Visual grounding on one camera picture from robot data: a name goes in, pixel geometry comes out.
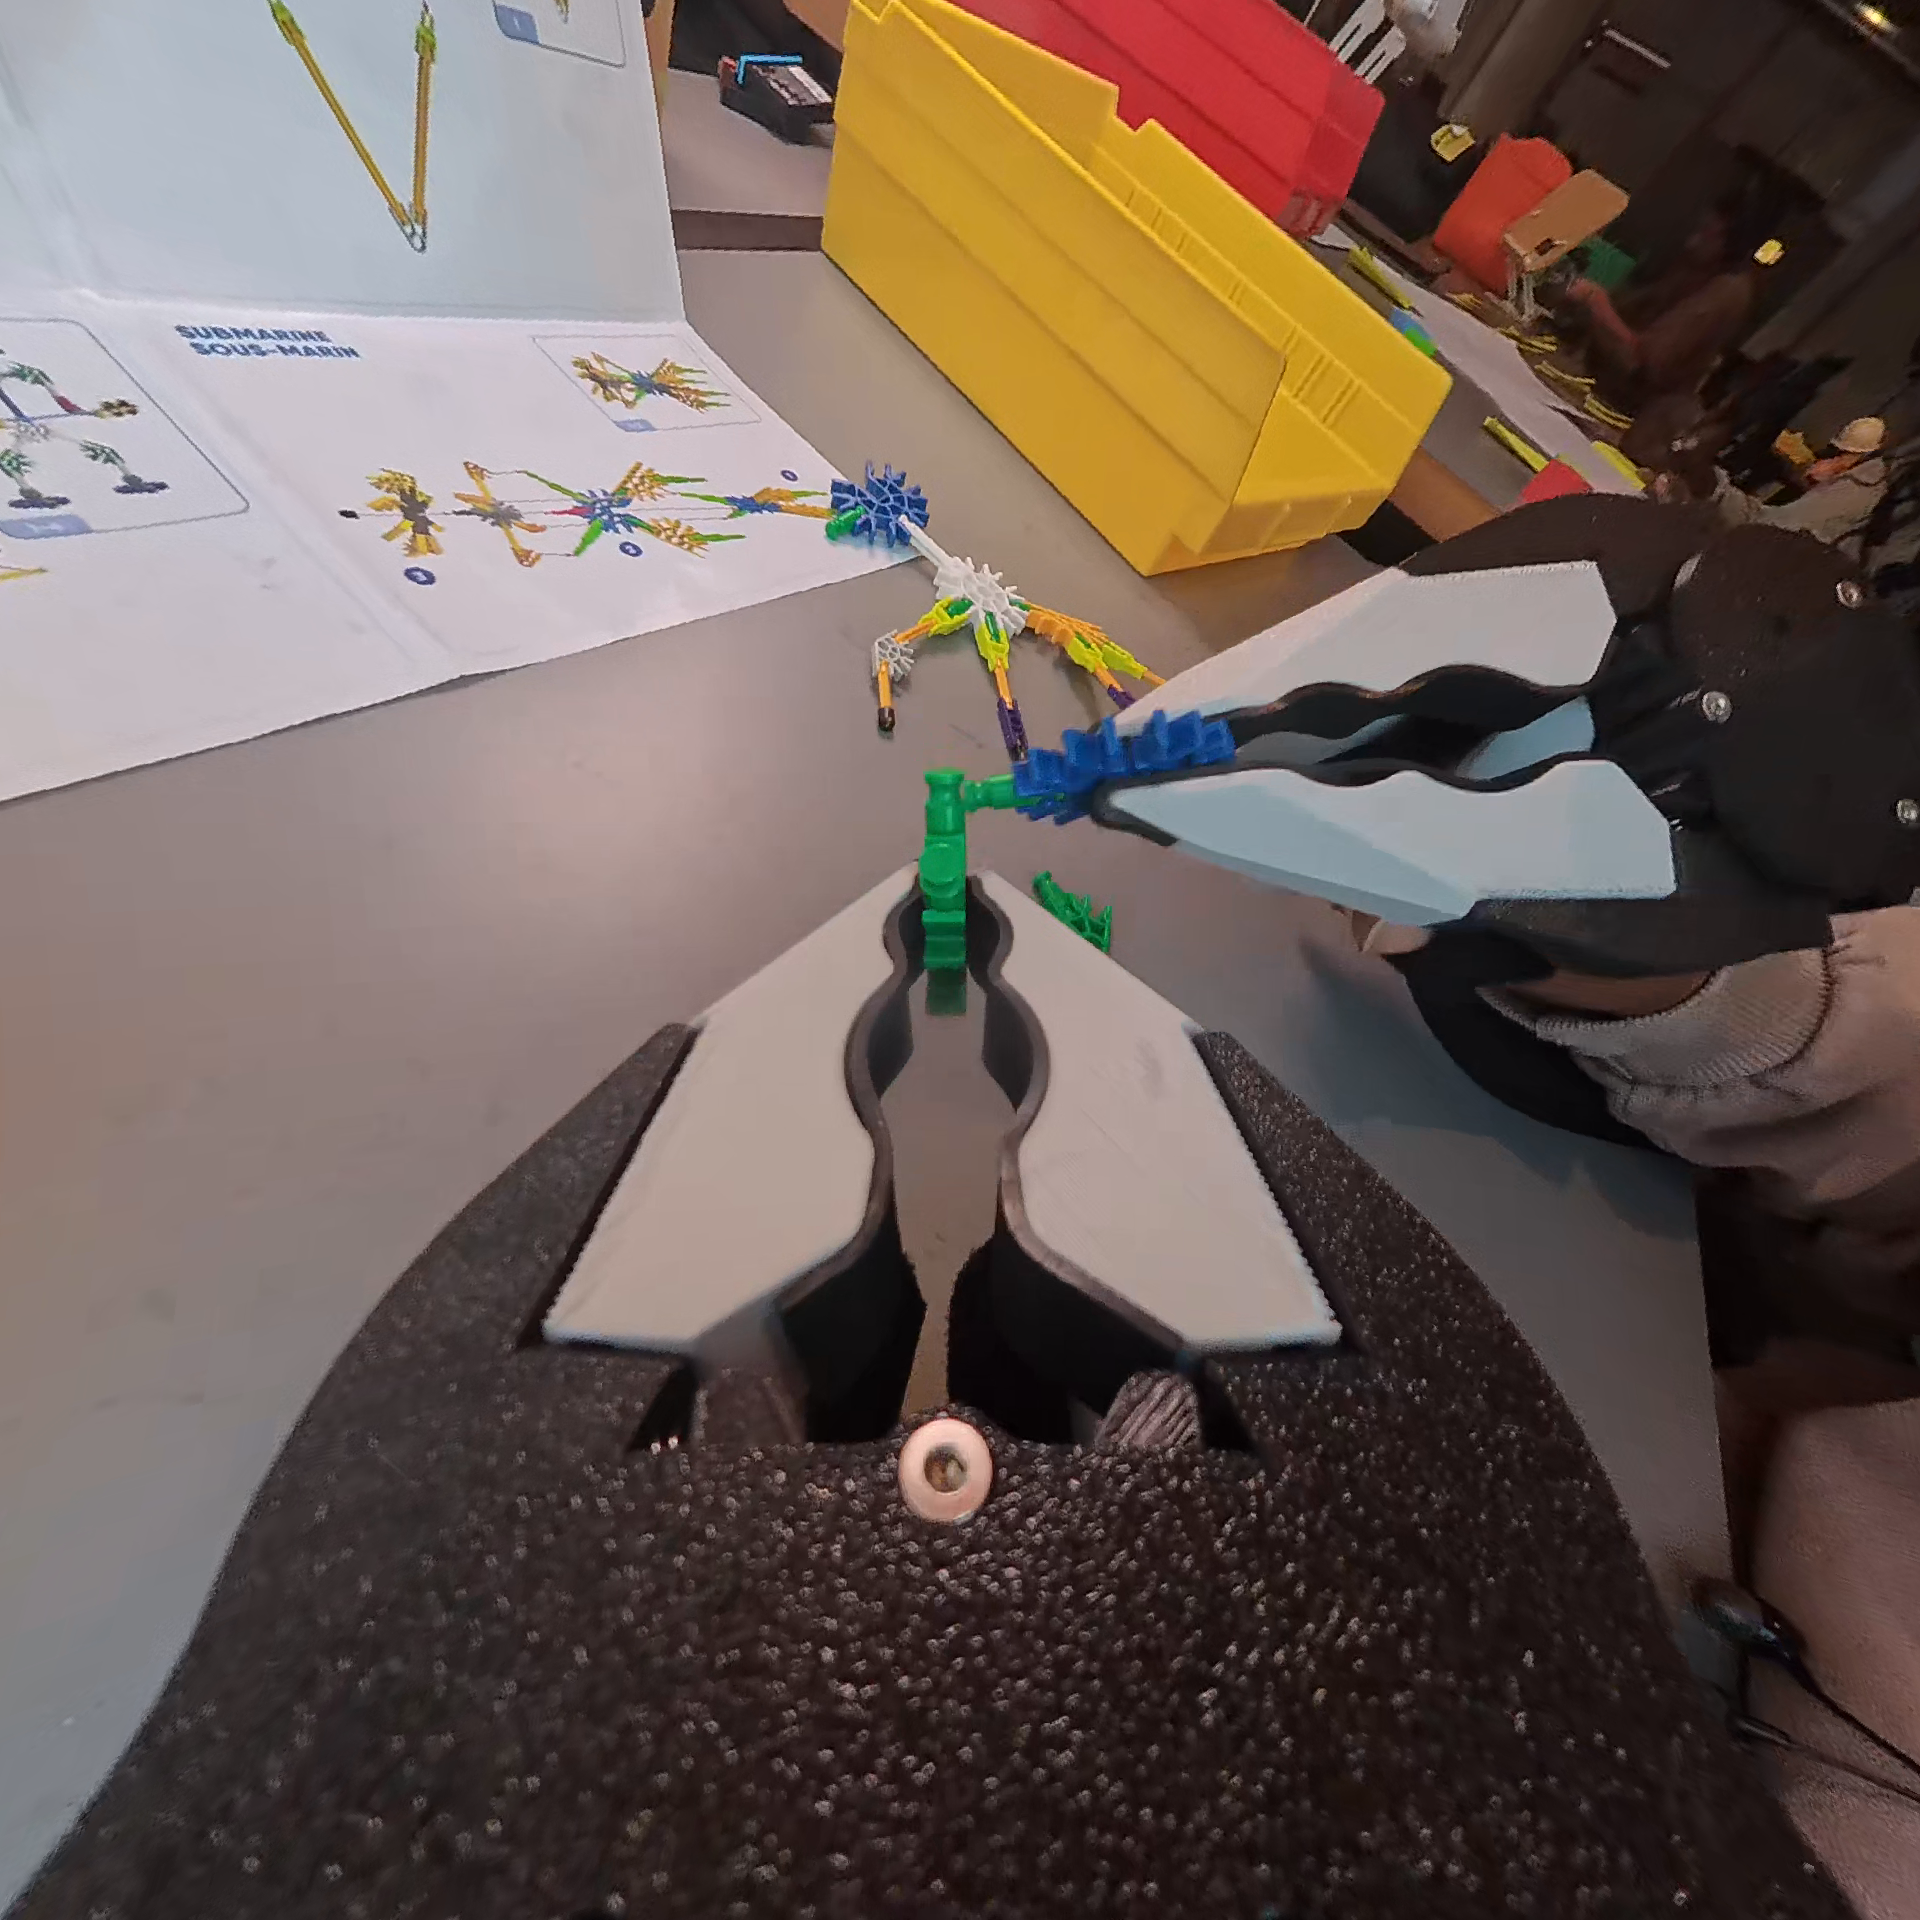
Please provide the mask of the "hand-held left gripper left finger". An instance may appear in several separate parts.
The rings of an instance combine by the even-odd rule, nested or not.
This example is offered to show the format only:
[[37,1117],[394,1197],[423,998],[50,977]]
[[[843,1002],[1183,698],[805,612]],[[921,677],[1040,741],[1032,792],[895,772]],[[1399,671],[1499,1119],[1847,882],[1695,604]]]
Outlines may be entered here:
[[851,1245],[879,1146],[848,1089],[860,1009],[895,977],[896,869],[705,1009],[587,1230],[549,1341],[777,1361],[777,1295]]

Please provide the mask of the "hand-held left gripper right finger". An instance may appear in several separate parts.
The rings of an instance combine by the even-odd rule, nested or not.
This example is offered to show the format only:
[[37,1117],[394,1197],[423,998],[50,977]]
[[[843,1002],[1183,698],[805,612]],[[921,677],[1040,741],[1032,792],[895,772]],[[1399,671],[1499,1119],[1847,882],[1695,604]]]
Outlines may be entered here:
[[1324,1351],[1341,1328],[1189,1015],[1001,874],[970,886],[999,1145],[992,1321],[1026,1361]]

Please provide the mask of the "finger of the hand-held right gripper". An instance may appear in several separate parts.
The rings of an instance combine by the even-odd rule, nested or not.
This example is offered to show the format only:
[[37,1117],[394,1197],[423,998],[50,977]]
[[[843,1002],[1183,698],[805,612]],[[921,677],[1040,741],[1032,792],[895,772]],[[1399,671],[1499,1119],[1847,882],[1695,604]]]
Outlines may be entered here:
[[1490,670],[1567,698],[1601,668],[1617,608],[1589,559],[1415,577],[1399,566],[1261,628],[1119,718],[1143,734],[1154,712],[1256,726],[1281,752],[1333,752],[1410,711],[1410,689],[1447,670]]
[[1401,925],[1489,902],[1652,900],[1676,892],[1674,830],[1610,759],[1507,784],[1396,770],[1357,784],[1256,766],[1096,790],[1096,816],[1283,892]]

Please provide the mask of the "green and blue toy assembly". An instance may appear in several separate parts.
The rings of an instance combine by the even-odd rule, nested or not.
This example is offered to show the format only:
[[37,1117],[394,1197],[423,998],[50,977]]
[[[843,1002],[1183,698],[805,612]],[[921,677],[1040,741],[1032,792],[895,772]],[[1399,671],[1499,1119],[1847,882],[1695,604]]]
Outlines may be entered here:
[[979,812],[1016,812],[1026,821],[1073,825],[1090,816],[1109,786],[1210,772],[1229,766],[1237,741],[1223,718],[1200,711],[1153,711],[1123,734],[1114,718],[1073,729],[1055,749],[1032,746],[1007,775],[970,780],[943,767],[923,775],[919,912],[923,969],[959,976],[970,964],[970,821]]

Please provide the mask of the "multicoloured toy hand assembly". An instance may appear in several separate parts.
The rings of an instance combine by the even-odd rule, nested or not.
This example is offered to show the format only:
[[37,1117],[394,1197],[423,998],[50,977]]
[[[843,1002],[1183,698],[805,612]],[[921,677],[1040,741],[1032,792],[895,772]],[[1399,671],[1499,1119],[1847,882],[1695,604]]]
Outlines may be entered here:
[[928,530],[923,490],[895,466],[866,466],[860,480],[833,480],[826,532],[840,541],[908,545],[930,569],[930,608],[908,628],[879,636],[872,645],[881,736],[896,730],[899,689],[909,681],[921,645],[952,636],[970,638],[992,678],[999,736],[1011,764],[1028,757],[1028,736],[1011,682],[1017,638],[1036,636],[1057,648],[1103,688],[1115,709],[1135,703],[1138,688],[1165,682],[1096,622],[1047,608],[1011,586],[995,566],[940,545]]

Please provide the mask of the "person's right forearm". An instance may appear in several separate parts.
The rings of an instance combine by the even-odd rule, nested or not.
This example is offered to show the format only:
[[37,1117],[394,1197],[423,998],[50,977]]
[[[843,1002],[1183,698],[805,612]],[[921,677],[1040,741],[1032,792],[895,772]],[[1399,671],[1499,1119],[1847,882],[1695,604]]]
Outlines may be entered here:
[[1570,1056],[1608,1110],[1704,1167],[1752,1167],[1816,1205],[1915,1164],[1919,909],[1839,917],[1823,951],[1720,969],[1660,1015],[1552,1012],[1485,990]]

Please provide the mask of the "grey desk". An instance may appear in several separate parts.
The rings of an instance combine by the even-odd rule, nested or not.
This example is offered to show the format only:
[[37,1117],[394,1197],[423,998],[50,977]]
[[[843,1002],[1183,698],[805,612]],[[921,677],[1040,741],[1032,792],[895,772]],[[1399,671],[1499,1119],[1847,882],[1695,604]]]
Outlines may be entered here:
[[[5,1898],[172,1670],[284,1434],[397,1272],[660,1024],[989,770],[970,658],[899,741],[908,566],[5,809]],[[1480,1093],[1316,902],[1105,831],[977,856],[1115,905],[1480,1271],[1672,1602],[1732,1566],[1695,1205]]]

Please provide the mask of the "person's right hand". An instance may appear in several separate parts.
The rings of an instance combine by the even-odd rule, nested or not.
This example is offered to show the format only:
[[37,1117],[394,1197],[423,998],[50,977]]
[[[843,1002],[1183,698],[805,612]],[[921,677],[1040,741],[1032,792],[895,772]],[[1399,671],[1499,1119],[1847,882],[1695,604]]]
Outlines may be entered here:
[[[1338,909],[1349,925],[1357,953],[1372,953],[1396,962],[1408,953],[1426,949],[1432,927],[1384,920],[1355,906]],[[1549,972],[1545,976],[1505,983],[1499,992],[1520,1001],[1579,1020],[1642,1020],[1658,1016],[1698,993],[1709,972],[1674,976],[1589,976],[1578,972]]]

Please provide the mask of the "orange plastic object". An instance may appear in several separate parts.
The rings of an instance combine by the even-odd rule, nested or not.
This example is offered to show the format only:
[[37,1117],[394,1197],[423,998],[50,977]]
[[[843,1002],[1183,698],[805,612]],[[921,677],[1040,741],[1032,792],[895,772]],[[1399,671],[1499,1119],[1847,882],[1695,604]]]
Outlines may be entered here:
[[1627,207],[1612,178],[1578,168],[1541,134],[1501,134],[1447,205],[1432,244],[1489,296],[1519,277],[1543,277]]

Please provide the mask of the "yellow plastic bin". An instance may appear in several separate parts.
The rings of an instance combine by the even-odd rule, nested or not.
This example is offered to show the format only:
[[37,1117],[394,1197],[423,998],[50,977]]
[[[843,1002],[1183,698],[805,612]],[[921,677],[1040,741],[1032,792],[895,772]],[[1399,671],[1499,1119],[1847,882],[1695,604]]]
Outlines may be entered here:
[[1120,88],[851,5],[828,257],[1138,573],[1361,527],[1452,372]]

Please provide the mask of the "stack of red plastic bins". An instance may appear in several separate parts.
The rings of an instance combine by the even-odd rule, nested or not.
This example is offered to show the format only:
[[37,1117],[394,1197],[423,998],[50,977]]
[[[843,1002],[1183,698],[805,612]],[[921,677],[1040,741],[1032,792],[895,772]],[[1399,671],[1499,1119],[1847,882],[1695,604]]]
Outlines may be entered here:
[[1128,127],[1160,124],[1296,240],[1354,191],[1386,101],[1272,1],[967,1],[1115,84]]

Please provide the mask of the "person's beige sweatshirt torso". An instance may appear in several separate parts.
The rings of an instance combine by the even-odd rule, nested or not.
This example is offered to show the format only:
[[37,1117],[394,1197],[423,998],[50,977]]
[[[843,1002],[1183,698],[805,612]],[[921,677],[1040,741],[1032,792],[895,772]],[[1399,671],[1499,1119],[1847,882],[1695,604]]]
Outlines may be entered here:
[[1697,1189],[1735,1582],[1800,1636],[1744,1711],[1784,1808],[1858,1914],[1915,1914],[1915,1178],[1777,1212]]

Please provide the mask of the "white toy instruction sheet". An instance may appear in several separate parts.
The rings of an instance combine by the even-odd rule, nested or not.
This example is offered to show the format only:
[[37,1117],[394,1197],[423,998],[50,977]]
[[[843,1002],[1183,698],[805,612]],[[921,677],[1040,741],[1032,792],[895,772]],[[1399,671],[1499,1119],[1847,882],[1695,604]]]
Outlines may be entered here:
[[5,798],[858,577],[644,5],[2,7]]

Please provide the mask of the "small black device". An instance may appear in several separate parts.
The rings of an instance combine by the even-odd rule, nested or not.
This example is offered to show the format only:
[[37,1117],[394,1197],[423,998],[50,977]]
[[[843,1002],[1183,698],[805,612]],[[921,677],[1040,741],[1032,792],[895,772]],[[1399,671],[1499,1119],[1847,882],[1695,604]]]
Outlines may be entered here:
[[721,105],[753,118],[789,146],[817,146],[833,126],[831,88],[801,55],[731,55],[719,68]]

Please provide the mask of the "black wired earphones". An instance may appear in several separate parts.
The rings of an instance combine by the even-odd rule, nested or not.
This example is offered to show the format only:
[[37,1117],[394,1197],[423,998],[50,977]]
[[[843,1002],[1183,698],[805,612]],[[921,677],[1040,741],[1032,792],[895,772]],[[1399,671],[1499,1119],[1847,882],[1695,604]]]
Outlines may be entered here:
[[1689,1589],[1689,1607],[1717,1638],[1748,1660],[1760,1660],[1787,1672],[1827,1713],[1860,1727],[1816,1678],[1808,1666],[1808,1640],[1802,1629],[1770,1600],[1729,1576],[1701,1576]]

